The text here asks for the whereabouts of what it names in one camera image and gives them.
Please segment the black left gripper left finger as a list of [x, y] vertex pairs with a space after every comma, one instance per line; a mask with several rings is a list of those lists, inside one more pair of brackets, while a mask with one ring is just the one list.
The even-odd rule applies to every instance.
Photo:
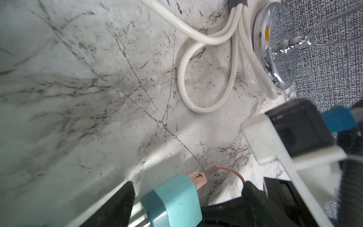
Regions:
[[121, 187], [100, 209], [81, 226], [83, 227], [126, 227], [129, 224], [135, 190], [131, 181]]

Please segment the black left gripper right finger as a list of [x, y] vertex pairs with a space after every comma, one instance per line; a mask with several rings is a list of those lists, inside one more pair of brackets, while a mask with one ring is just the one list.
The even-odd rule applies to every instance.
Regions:
[[264, 192], [247, 181], [241, 196], [201, 208], [199, 227], [296, 227]]

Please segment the teal usb wall adapter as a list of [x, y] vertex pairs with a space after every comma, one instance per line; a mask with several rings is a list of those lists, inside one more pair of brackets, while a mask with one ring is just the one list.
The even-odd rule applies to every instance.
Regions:
[[177, 175], [141, 198], [151, 227], [197, 227], [202, 221], [195, 183]]

